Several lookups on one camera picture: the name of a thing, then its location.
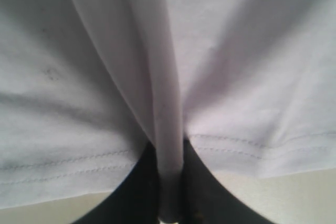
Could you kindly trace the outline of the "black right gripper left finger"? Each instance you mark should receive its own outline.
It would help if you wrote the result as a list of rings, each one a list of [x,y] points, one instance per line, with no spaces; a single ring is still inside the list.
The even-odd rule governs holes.
[[[126,179],[77,224],[159,223],[159,178],[154,147],[148,143]]]

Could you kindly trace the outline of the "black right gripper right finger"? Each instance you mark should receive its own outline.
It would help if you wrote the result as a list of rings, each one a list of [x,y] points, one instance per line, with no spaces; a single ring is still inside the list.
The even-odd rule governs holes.
[[[259,223],[259,214],[211,174],[190,141],[184,140],[181,223]]]

